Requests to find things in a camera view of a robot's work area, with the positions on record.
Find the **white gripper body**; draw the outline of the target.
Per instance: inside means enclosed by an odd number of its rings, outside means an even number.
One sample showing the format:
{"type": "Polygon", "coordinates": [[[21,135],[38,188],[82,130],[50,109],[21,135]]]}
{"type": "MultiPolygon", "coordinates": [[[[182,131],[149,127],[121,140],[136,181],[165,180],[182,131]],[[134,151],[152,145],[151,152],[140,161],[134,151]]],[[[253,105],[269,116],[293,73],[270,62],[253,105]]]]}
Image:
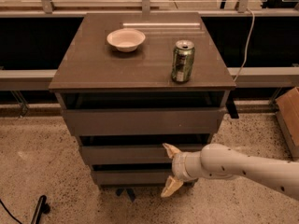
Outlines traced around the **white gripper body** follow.
{"type": "Polygon", "coordinates": [[[180,152],[172,160],[174,176],[183,182],[202,177],[200,152],[180,152]]]}

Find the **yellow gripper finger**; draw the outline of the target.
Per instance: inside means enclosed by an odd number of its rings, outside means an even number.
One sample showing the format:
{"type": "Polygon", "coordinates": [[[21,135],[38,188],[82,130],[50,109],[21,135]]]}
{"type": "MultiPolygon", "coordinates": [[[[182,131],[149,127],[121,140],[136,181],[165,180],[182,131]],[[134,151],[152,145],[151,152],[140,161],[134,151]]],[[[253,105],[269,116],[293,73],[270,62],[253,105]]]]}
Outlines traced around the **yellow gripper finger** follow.
{"type": "Polygon", "coordinates": [[[177,154],[180,153],[180,150],[173,145],[163,143],[163,147],[165,148],[166,153],[170,159],[173,159],[177,154]]]}
{"type": "Polygon", "coordinates": [[[161,193],[162,198],[170,197],[177,190],[179,190],[183,186],[183,182],[176,178],[175,176],[169,176],[166,179],[165,187],[161,193]]]}

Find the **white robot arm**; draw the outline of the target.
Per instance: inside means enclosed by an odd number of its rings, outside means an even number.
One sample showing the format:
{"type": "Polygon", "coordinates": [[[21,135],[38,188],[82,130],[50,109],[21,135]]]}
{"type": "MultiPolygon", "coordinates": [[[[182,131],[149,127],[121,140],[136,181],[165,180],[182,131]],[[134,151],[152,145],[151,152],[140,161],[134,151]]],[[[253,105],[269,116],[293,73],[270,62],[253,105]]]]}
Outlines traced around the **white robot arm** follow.
{"type": "Polygon", "coordinates": [[[163,143],[172,160],[172,175],[165,182],[162,197],[169,197],[184,183],[197,178],[230,179],[243,176],[299,200],[299,163],[245,155],[221,144],[209,144],[201,151],[184,152],[163,143]]]}

